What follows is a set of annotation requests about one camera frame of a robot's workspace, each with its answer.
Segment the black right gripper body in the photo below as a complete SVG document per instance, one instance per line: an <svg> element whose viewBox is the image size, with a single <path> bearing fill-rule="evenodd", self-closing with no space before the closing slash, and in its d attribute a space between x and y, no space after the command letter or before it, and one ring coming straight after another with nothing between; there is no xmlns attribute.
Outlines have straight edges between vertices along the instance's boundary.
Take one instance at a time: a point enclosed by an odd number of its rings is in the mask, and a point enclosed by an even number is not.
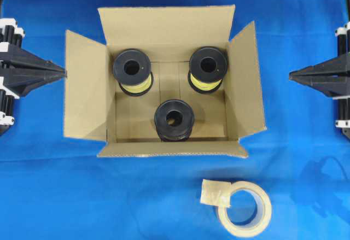
<svg viewBox="0 0 350 240"><path fill-rule="evenodd" d="M337 37L337 55L342 56L341 65L347 69L345 62L345 54L349 52L349 22L343 27L339 27L335 35ZM340 75L342 84L340 93L337 94L338 101L338 118L336 120L336 127L341 129L343 135L349 139L349 72L345 71Z"/></svg>

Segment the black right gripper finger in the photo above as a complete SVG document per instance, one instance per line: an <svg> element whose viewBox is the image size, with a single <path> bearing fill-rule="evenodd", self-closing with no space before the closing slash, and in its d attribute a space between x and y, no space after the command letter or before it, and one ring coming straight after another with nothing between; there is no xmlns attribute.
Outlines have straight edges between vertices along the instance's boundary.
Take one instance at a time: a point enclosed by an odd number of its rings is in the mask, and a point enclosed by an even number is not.
<svg viewBox="0 0 350 240"><path fill-rule="evenodd" d="M297 76L289 79L322 92L327 97L349 96L349 77Z"/></svg>
<svg viewBox="0 0 350 240"><path fill-rule="evenodd" d="M321 62L314 66L292 71L289 77L297 76L344 76L349 75L349 53Z"/></svg>

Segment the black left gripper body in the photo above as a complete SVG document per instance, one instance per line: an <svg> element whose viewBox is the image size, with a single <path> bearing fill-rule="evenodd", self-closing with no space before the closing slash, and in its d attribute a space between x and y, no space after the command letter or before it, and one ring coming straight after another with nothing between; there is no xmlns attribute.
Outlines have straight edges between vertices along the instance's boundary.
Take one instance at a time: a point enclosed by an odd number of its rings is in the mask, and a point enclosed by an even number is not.
<svg viewBox="0 0 350 240"><path fill-rule="evenodd" d="M1 54L8 52L10 44L21 47L24 37L24 29L18 27L14 18L1 19ZM5 76L1 74L1 136L14 124L14 101L19 99L17 94L4 86L4 81Z"/></svg>

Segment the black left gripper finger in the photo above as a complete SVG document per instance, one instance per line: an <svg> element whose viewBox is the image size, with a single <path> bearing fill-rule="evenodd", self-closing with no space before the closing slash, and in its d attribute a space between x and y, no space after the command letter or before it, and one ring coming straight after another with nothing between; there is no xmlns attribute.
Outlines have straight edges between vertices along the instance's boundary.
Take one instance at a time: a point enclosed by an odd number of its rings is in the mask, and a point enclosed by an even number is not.
<svg viewBox="0 0 350 240"><path fill-rule="evenodd" d="M67 77L67 72L42 69L1 69L1 90L15 98L25 97L34 89Z"/></svg>
<svg viewBox="0 0 350 240"><path fill-rule="evenodd" d="M1 44L1 61L16 68L41 69L65 73L65 69L13 44Z"/></svg>

